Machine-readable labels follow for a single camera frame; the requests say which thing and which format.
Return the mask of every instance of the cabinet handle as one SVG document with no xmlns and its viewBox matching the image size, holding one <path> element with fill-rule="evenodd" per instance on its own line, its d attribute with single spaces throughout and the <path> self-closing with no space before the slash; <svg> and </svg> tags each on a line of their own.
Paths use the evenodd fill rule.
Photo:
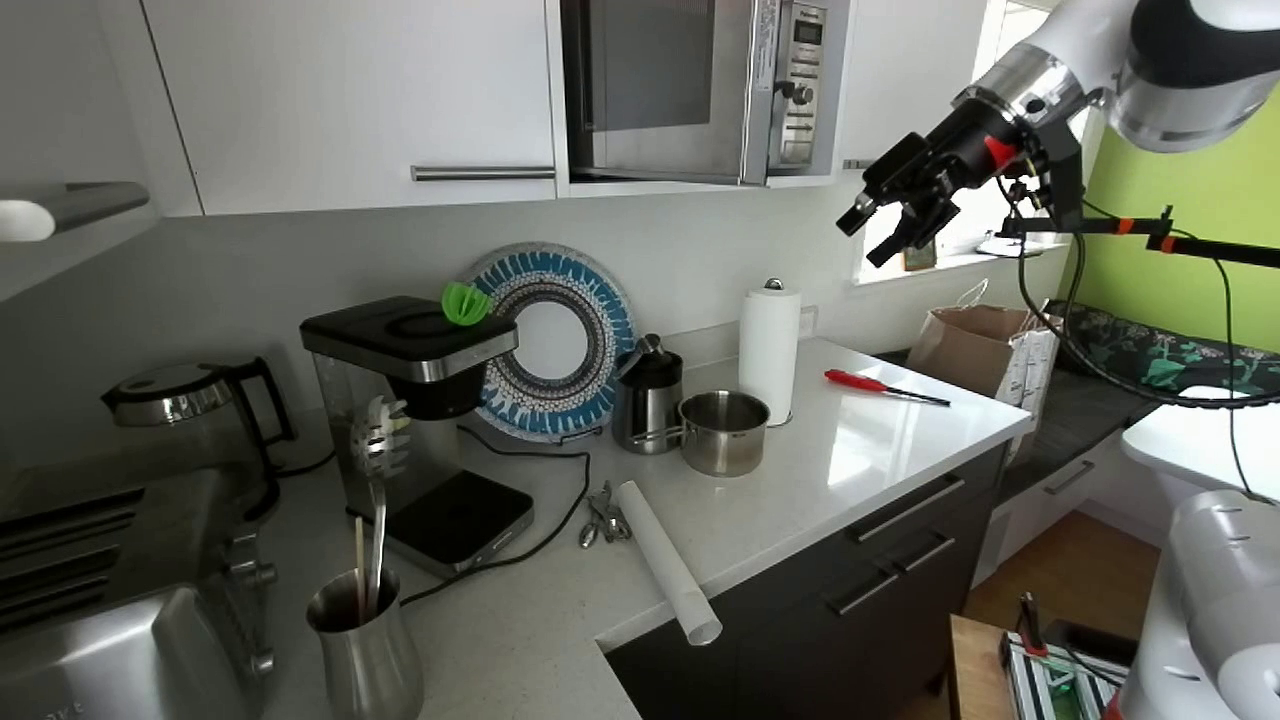
<svg viewBox="0 0 1280 720">
<path fill-rule="evenodd" d="M 413 165 L 413 181 L 556 181 L 556 165 Z"/>
<path fill-rule="evenodd" d="M 1094 464 L 1080 461 L 1080 470 L 1071 478 L 1065 478 L 1060 486 L 1042 486 L 1042 498 L 1060 498 L 1069 493 L 1080 478 L 1088 478 Z"/>
<path fill-rule="evenodd" d="M 837 602 L 837 616 L 853 616 L 857 607 L 862 607 L 871 595 L 889 593 L 900 576 L 889 571 L 879 576 L 871 590 L 857 593 L 853 602 Z"/>
<path fill-rule="evenodd" d="M 909 517 L 924 514 L 929 505 L 938 505 L 938 499 L 957 498 L 958 488 L 964 488 L 964 478 L 953 478 L 938 493 L 924 498 L 924 499 L 911 505 L 911 509 L 892 514 L 889 519 L 871 524 L 871 528 L 861 531 L 857 542 L 862 544 L 862 542 L 889 531 L 892 524 L 902 524 Z"/>
<path fill-rule="evenodd" d="M 936 544 L 911 562 L 902 562 L 902 571 L 918 571 L 924 564 L 930 564 L 936 558 L 942 558 L 947 550 L 957 550 L 957 538 L 936 538 Z"/>
</svg>

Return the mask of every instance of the microwave door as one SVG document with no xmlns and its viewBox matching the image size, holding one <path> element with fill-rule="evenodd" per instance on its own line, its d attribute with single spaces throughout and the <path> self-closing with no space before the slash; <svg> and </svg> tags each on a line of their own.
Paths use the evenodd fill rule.
<svg viewBox="0 0 1280 720">
<path fill-rule="evenodd" d="M 577 177 L 762 186 L 780 0 L 571 0 Z"/>
</svg>

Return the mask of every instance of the knife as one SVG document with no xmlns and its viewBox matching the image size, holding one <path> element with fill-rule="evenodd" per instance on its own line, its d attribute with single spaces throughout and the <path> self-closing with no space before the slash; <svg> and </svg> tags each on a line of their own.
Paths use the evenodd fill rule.
<svg viewBox="0 0 1280 720">
<path fill-rule="evenodd" d="M 871 392 L 871 397 L 902 397 L 902 401 L 953 409 L 953 401 L 942 401 L 942 397 L 924 397 L 924 392 L 892 387 L 892 384 L 879 384 L 875 378 L 853 378 L 853 373 L 845 373 L 845 368 L 828 368 L 828 382 L 840 384 L 840 387 Z"/>
</svg>

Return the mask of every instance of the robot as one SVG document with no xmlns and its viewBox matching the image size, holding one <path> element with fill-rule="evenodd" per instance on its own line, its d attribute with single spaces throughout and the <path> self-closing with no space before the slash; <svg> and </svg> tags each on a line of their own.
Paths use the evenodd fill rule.
<svg viewBox="0 0 1280 720">
<path fill-rule="evenodd" d="M 929 136 L 902 136 L 862 172 L 837 222 L 847 238 L 900 203 L 871 264 L 924 250 L 992 177 L 1037 181 L 1053 227 L 1083 224 L 1069 120 L 1103 107 L 1148 154 L 1230 136 L 1280 86 L 1280 0 L 1065 0 L 1003 54 Z M 1124 720 L 1280 718 L 1280 517 L 1273 499 L 1205 493 L 1164 542 Z"/>
</svg>

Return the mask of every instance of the microwave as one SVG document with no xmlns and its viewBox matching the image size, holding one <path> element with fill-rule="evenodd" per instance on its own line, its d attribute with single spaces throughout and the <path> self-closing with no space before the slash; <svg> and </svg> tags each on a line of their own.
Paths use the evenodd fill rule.
<svg viewBox="0 0 1280 720">
<path fill-rule="evenodd" d="M 847 0 L 564 0 L 560 25 L 571 181 L 820 172 Z"/>
</svg>

